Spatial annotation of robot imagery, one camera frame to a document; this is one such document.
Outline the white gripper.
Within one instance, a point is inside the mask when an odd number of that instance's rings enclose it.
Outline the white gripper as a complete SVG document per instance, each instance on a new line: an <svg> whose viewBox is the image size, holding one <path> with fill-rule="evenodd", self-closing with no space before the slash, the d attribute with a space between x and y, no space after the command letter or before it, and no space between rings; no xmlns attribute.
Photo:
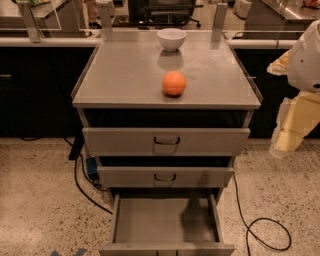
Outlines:
<svg viewBox="0 0 320 256"><path fill-rule="evenodd" d="M291 51L267 67L273 75L286 75L288 83L301 92L280 104L269 152L284 159L320 123L320 20L310 24Z"/></svg>

